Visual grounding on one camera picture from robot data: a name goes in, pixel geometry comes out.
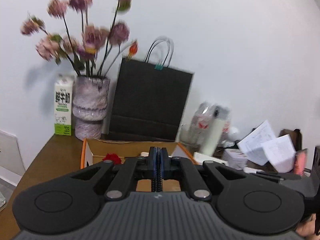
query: wooden table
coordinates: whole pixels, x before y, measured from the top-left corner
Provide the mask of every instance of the wooden table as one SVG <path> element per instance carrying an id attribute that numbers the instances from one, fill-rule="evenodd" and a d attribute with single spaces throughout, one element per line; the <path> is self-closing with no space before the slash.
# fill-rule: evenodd
<path id="1" fill-rule="evenodd" d="M 81 149 L 82 141 L 74 136 L 52 136 L 23 175 L 6 208 L 0 212 L 0 240 L 10 240 L 20 231 L 12 214 L 15 197 L 28 187 L 79 170 Z"/>

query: metal screw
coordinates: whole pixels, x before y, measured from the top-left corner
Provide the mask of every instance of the metal screw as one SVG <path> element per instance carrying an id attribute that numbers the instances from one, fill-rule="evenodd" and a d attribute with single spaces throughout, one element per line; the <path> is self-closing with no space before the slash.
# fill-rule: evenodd
<path id="1" fill-rule="evenodd" d="M 193 193 L 193 195 L 199 198 L 206 198 L 210 196 L 210 192 L 205 189 L 198 189 Z"/>
<path id="2" fill-rule="evenodd" d="M 110 190 L 107 192 L 106 196 L 111 199 L 122 197 L 122 193 L 119 190 Z"/>

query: white bottle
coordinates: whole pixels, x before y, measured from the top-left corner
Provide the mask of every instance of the white bottle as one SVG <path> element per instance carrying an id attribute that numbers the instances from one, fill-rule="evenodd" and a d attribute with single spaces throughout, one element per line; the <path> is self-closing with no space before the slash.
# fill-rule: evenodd
<path id="1" fill-rule="evenodd" d="M 200 153 L 212 156 L 222 135 L 225 123 L 228 120 L 230 110 L 221 106 L 216 106 L 212 119 L 209 122 L 204 135 L 204 142 L 200 147 Z"/>

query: black device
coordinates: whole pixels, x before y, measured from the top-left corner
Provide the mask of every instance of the black device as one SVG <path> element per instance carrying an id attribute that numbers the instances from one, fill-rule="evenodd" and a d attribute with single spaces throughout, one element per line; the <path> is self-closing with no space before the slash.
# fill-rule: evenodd
<path id="1" fill-rule="evenodd" d="M 174 141 L 193 74 L 122 59 L 108 138 Z"/>
<path id="2" fill-rule="evenodd" d="M 100 162 L 21 192 L 15 239 L 302 239 L 297 224 L 320 207 L 319 165 L 313 170 L 310 193 L 295 184 L 304 178 L 279 180 L 292 189 L 152 147 L 148 157 Z M 151 179 L 152 192 L 135 191 L 140 179 Z M 162 179 L 178 180 L 181 192 L 162 192 Z"/>

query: cardboard box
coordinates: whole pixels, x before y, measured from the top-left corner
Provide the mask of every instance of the cardboard box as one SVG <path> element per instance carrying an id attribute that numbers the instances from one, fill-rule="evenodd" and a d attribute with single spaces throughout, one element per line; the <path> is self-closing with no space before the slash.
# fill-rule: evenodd
<path id="1" fill-rule="evenodd" d="M 165 147 L 169 156 L 186 157 L 197 164 L 188 150 L 182 144 L 176 142 L 124 142 L 85 139 L 82 147 L 81 169 L 87 165 L 101 162 L 107 153 L 117 154 L 123 163 L 126 157 L 136 157 L 141 152 L 149 152 L 150 147 Z M 139 180 L 136 191 L 151 191 L 151 181 L 149 179 Z M 180 191 L 180 184 L 172 179 L 163 180 L 163 191 Z"/>
<path id="2" fill-rule="evenodd" d="M 54 133 L 71 135 L 72 86 L 74 76 L 59 75 L 54 90 Z"/>

